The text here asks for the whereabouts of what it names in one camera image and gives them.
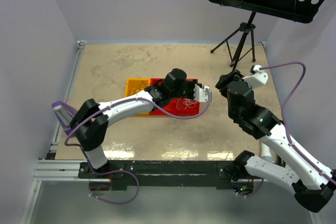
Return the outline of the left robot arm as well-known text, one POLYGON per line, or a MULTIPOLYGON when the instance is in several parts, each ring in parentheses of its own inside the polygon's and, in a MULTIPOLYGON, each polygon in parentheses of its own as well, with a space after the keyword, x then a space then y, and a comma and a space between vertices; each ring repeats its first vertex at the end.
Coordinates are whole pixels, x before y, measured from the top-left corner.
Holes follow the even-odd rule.
POLYGON ((129 97, 101 103, 87 100, 70 122, 70 136, 78 140, 91 173, 97 178, 108 174, 108 159, 102 147, 108 127, 134 115, 162 111, 173 99, 210 103, 211 92, 208 86, 188 80, 183 70, 173 69, 165 78, 129 97))

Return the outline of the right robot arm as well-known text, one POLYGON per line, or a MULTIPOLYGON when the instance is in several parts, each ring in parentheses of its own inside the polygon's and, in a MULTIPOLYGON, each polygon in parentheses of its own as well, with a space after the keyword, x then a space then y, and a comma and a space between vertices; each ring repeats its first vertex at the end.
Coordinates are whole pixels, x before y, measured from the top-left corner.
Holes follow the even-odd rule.
POLYGON ((335 171, 314 158, 287 132, 285 124, 270 110, 258 105, 254 88, 264 85, 268 75, 258 66, 244 77, 234 69, 220 76, 216 88, 228 102, 228 116, 248 135, 270 147, 286 163, 268 162, 249 151, 234 160, 239 178, 260 177, 289 191, 310 212, 318 213, 335 191, 335 171))

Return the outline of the right red plastic bin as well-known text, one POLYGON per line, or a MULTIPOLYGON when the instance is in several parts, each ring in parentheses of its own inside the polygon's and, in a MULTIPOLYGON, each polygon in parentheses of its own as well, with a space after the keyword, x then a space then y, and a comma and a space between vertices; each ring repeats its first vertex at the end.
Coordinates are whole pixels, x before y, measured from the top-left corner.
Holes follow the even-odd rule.
POLYGON ((172 99, 168 111, 178 116, 191 116, 199 113, 200 103, 188 98, 172 99))

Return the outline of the yellow plastic bin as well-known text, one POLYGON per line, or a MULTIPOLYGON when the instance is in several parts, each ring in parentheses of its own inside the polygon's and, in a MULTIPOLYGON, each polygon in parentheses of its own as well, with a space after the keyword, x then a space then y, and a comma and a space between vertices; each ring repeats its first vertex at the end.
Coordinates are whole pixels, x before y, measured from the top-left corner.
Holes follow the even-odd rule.
POLYGON ((148 87, 150 84, 150 78, 127 78, 124 96, 129 97, 137 94, 148 87))

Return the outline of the white cylinder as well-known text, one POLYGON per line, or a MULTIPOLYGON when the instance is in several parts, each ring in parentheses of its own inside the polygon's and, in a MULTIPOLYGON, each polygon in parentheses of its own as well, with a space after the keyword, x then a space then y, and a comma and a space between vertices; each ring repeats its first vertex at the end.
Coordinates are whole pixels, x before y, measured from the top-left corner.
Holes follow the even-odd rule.
POLYGON ((260 158, 272 163, 273 156, 272 156, 270 148, 264 143, 261 143, 260 146, 261 146, 260 158))

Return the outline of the purple box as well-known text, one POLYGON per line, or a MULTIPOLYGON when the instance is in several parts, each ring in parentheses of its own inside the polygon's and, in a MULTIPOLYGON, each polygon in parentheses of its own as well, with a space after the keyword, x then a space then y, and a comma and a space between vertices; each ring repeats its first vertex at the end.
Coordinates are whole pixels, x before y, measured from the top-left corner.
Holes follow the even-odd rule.
POLYGON ((71 132, 70 123, 76 115, 77 110, 62 101, 54 102, 51 106, 63 131, 66 135, 69 135, 71 132))

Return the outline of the aluminium frame rail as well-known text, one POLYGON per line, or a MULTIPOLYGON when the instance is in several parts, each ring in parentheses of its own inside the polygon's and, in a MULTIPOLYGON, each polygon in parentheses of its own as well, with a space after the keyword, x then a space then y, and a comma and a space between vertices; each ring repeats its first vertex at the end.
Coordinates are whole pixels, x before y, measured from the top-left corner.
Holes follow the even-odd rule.
POLYGON ((79 163, 77 160, 54 159, 61 143, 62 134, 62 124, 57 122, 46 157, 37 161, 33 182, 20 223, 31 222, 42 182, 75 182, 78 180, 77 169, 79 168, 79 163))

